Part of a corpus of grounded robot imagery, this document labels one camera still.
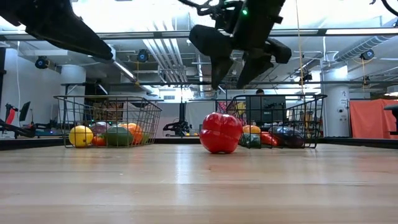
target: black wire basket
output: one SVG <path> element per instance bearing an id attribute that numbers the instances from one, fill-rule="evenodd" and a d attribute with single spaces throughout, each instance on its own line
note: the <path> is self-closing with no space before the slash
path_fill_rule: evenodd
<path id="1" fill-rule="evenodd" d="M 154 143 L 161 109 L 138 96 L 55 96 L 65 147 Z"/>
<path id="2" fill-rule="evenodd" d="M 326 95 L 239 95 L 226 113 L 243 125 L 239 144 L 248 148 L 315 148 L 323 136 Z"/>

